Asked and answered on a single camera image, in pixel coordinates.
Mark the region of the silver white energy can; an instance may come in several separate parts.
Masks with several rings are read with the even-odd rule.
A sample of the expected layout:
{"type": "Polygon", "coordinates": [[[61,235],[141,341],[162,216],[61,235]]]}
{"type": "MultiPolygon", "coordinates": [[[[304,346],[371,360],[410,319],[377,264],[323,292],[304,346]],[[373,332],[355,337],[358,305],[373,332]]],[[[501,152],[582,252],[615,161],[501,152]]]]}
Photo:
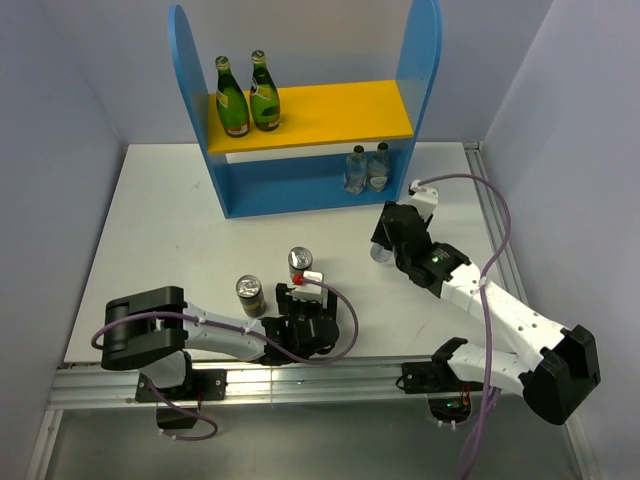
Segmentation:
{"type": "Polygon", "coordinates": [[[377,263],[386,263],[390,260],[393,251],[384,248],[382,245],[372,243],[370,248],[370,257],[377,263]]]}

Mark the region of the dark olive drink can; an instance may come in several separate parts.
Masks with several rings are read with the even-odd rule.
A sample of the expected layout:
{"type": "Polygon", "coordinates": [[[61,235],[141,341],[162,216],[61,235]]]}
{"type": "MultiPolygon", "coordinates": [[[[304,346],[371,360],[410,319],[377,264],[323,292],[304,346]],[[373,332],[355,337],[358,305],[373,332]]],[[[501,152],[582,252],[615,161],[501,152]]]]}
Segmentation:
{"type": "Polygon", "coordinates": [[[313,255],[306,247],[296,246],[289,251],[287,262],[290,277],[294,278],[312,269],[313,255]]]}

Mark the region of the green Perrier bottle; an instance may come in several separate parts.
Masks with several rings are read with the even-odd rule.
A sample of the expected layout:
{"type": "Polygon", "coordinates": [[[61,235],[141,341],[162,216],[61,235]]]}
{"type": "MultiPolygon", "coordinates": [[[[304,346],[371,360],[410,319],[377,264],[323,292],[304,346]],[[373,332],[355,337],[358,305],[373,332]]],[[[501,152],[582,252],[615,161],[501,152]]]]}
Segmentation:
{"type": "Polygon", "coordinates": [[[268,132],[280,124],[281,104],[277,87],[266,65],[262,50],[251,54],[253,73],[250,87],[250,111],[257,129],[268,132]]]}
{"type": "Polygon", "coordinates": [[[243,91],[232,71],[229,58],[221,55],[215,59],[218,72],[216,109],[225,133],[239,138],[249,133],[249,108],[243,91]]]}

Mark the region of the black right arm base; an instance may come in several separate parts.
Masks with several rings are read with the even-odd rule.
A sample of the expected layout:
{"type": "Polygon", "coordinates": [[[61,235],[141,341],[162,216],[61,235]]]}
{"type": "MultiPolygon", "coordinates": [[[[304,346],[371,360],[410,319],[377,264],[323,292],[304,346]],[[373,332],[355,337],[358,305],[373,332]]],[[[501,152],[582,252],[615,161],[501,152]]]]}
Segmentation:
{"type": "Polygon", "coordinates": [[[435,394],[428,401],[432,416],[443,422],[462,422],[472,411],[471,387],[461,382],[446,365],[433,361],[405,362],[395,386],[405,394],[435,394]]]}

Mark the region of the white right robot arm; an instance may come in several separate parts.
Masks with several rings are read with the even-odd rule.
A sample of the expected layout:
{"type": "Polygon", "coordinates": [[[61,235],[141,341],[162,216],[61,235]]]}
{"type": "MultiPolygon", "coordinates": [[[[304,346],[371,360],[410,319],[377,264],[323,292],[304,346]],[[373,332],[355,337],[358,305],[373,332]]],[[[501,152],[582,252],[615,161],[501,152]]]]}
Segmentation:
{"type": "Polygon", "coordinates": [[[454,337],[426,362],[402,366],[408,394],[452,392],[464,384],[521,396],[530,409],[562,425],[601,381],[596,340],[581,325],[545,318],[495,282],[450,244],[432,241],[430,220],[409,204],[384,204],[372,244],[393,256],[415,285],[503,336],[510,352],[454,337]]]}

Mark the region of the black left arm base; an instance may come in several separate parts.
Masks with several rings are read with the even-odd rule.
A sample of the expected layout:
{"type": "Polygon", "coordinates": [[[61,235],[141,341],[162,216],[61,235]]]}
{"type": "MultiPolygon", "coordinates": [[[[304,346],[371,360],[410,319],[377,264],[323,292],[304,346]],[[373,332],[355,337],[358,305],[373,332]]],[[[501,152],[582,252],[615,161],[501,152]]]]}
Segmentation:
{"type": "MultiPolygon", "coordinates": [[[[195,402],[194,408],[188,408],[192,413],[198,413],[204,401],[221,401],[225,398],[227,372],[224,369],[196,369],[187,375],[183,386],[159,389],[159,392],[171,402],[195,402]]],[[[196,419],[168,407],[161,402],[149,386],[149,380],[144,374],[138,378],[138,386],[134,400],[138,404],[157,403],[156,423],[159,428],[179,433],[190,430],[196,425],[196,419]]]]}

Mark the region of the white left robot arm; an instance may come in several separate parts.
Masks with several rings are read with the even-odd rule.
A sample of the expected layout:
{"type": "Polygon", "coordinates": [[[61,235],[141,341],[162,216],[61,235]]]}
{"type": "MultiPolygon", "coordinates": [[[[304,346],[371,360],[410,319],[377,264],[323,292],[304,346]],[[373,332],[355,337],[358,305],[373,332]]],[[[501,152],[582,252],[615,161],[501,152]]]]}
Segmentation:
{"type": "Polygon", "coordinates": [[[193,367],[191,351],[221,353],[237,361],[281,366],[327,355],[339,339],[337,296],[318,285],[276,286],[275,317],[236,319],[187,302],[166,286],[107,303],[105,325],[93,339],[107,371],[136,370],[139,402],[157,388],[171,400],[223,398],[225,377],[193,367]]]}

